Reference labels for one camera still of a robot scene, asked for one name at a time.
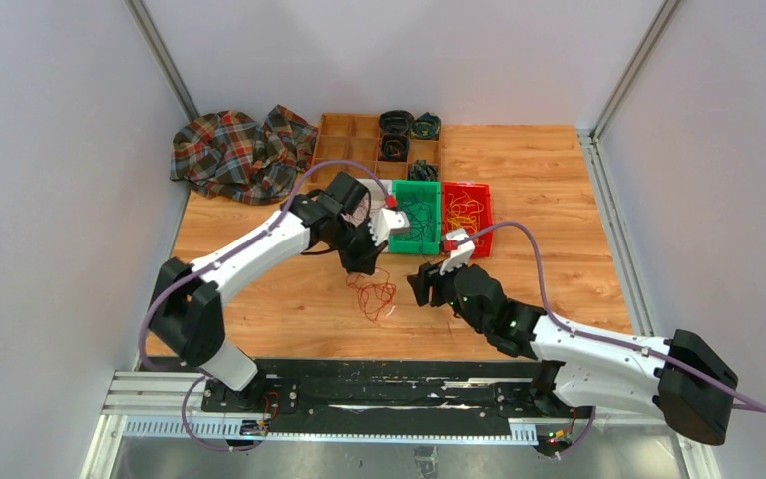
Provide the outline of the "green plastic bin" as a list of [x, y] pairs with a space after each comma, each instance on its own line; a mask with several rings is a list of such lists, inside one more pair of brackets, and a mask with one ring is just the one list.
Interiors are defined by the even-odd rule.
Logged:
[[392, 253], [436, 255], [440, 251], [442, 192], [440, 182], [394, 180], [392, 193], [406, 213], [410, 229], [389, 239]]

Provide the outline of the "rolled green patterned tie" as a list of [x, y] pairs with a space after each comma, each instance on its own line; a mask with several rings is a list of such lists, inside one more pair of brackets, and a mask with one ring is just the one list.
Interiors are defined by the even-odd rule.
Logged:
[[438, 182], [438, 167], [428, 164], [425, 160], [418, 160], [409, 166], [407, 179], [409, 181]]

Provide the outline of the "rolled dark tie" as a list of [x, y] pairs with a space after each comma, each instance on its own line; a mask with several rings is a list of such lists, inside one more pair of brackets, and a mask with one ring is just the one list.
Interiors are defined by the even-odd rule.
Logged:
[[382, 135], [409, 136], [413, 123], [414, 116], [406, 110], [389, 110], [378, 117]]

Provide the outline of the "rolled orange spotted tie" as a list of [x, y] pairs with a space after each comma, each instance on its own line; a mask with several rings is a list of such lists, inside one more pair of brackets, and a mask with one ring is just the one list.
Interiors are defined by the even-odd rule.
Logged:
[[385, 162], [406, 162], [409, 155], [410, 138], [407, 135], [387, 133], [381, 137], [378, 160]]

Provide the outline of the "red plastic bin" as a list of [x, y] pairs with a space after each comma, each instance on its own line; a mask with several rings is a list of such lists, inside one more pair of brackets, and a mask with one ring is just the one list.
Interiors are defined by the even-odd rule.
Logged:
[[494, 223], [488, 185], [443, 182], [441, 190], [442, 236], [459, 228], [472, 235]]

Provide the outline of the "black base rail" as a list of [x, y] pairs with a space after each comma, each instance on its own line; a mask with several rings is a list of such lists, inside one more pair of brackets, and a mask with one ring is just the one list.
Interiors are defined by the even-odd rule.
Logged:
[[533, 445], [548, 425], [663, 423], [648, 394], [534, 361], [259, 358], [236, 392], [163, 359], [150, 412], [218, 440]]

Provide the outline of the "rolled teal yellow tie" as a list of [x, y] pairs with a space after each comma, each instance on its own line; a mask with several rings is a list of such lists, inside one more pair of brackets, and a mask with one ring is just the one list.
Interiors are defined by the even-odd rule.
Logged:
[[411, 138], [423, 141], [437, 141], [442, 128], [442, 122], [438, 115], [425, 112], [415, 118], [411, 126]]

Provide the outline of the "wooden compartment tray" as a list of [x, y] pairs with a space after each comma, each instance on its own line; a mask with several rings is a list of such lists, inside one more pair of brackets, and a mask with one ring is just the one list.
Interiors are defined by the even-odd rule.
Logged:
[[406, 162], [378, 160], [381, 137], [378, 125], [380, 115], [325, 113], [321, 117], [319, 135], [313, 150], [312, 166], [321, 168], [310, 177], [310, 183], [324, 187], [342, 172], [358, 179], [368, 176], [366, 169], [381, 180], [408, 180], [409, 166], [425, 160], [438, 167], [442, 179], [442, 132], [437, 141], [410, 138]]

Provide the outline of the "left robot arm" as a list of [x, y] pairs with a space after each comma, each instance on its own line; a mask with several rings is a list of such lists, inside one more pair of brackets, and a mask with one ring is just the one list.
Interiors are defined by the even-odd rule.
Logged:
[[227, 387], [242, 412], [257, 410], [265, 385], [254, 360], [228, 338], [223, 309], [244, 288], [283, 261], [322, 243], [338, 253], [347, 273], [372, 274], [389, 237], [408, 228], [394, 196], [351, 220], [369, 189], [341, 172], [317, 192], [293, 191], [263, 224], [220, 250], [191, 262], [173, 257], [160, 268], [141, 334], [153, 333], [184, 364]]

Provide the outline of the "plaid cloth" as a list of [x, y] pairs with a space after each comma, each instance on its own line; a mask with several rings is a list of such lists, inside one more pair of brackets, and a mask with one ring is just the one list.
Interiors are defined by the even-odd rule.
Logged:
[[318, 135], [282, 105], [263, 122], [236, 110], [205, 114], [175, 133], [170, 180], [206, 198], [278, 203], [311, 166]]

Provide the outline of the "white plastic bin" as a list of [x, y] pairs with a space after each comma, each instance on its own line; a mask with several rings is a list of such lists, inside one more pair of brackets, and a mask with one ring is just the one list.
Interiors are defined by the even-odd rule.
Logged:
[[368, 189], [369, 193], [363, 198], [357, 209], [350, 216], [350, 221], [355, 225], [360, 225], [366, 219], [371, 219], [377, 211], [384, 208], [385, 198], [391, 193], [392, 189], [392, 180], [381, 181], [385, 190], [382, 190], [373, 179], [359, 179], [359, 182]]

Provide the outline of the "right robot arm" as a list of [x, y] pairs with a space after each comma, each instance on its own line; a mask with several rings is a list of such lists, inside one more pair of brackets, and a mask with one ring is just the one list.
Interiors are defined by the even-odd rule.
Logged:
[[533, 407], [554, 416], [565, 407], [648, 415], [699, 443], [724, 443], [738, 376], [698, 334], [633, 336], [551, 317], [508, 297], [477, 265], [444, 272], [423, 264], [407, 281], [420, 306], [451, 307], [476, 333], [512, 358], [539, 362]]

